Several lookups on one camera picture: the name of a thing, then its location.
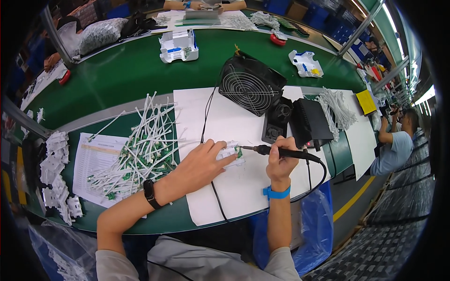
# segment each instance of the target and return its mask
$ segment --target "fan grille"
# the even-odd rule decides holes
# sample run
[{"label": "fan grille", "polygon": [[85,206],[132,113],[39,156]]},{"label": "fan grille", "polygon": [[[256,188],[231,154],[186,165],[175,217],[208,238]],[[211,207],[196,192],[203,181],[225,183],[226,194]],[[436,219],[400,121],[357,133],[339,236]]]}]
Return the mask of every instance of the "fan grille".
[{"label": "fan grille", "polygon": [[274,91],[253,74],[235,70],[232,64],[228,66],[229,70],[222,79],[223,89],[219,89],[219,93],[253,114],[262,116],[278,91]]}]

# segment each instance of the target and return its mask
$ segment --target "light blue t-shirt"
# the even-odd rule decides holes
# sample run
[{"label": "light blue t-shirt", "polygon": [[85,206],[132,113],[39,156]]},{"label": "light blue t-shirt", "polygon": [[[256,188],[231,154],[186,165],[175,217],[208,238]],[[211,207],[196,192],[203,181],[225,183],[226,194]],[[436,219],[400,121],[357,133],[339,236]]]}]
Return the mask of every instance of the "light blue t-shirt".
[{"label": "light blue t-shirt", "polygon": [[370,166],[372,176],[382,176],[403,166],[413,152],[413,140],[407,132],[392,133],[392,144],[380,148],[380,156]]}]

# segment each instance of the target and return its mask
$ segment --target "black fan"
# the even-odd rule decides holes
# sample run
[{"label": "black fan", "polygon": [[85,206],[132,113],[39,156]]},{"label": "black fan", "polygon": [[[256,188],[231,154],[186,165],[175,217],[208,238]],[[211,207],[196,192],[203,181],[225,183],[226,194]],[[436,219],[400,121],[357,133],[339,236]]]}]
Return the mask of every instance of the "black fan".
[{"label": "black fan", "polygon": [[257,59],[238,51],[222,69],[219,93],[262,116],[283,94],[287,79]]}]

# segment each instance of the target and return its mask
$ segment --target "wrist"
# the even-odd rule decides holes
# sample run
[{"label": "wrist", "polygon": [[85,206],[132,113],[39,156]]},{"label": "wrist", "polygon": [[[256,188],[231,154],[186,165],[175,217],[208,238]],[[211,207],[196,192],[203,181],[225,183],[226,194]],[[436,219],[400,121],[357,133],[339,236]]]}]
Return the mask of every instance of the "wrist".
[{"label": "wrist", "polygon": [[176,188],[176,184],[171,181],[169,176],[165,176],[164,178],[161,178],[160,180],[155,182],[155,184],[153,185],[153,189],[155,200],[161,206],[180,199],[185,195],[179,193],[179,189]]},{"label": "wrist", "polygon": [[271,180],[270,185],[272,186],[272,190],[276,192],[283,192],[289,188],[291,185],[291,179],[280,179],[280,180]]}]

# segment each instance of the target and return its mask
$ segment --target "black watch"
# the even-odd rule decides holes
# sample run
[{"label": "black watch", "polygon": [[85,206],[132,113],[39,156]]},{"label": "black watch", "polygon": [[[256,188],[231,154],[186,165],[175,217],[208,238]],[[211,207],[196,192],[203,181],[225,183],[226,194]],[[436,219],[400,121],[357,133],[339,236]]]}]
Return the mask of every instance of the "black watch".
[{"label": "black watch", "polygon": [[156,202],[155,199],[155,190],[153,189],[153,182],[151,180],[144,181],[144,196],[147,199],[148,203],[155,209],[158,210],[162,208],[161,205]]}]

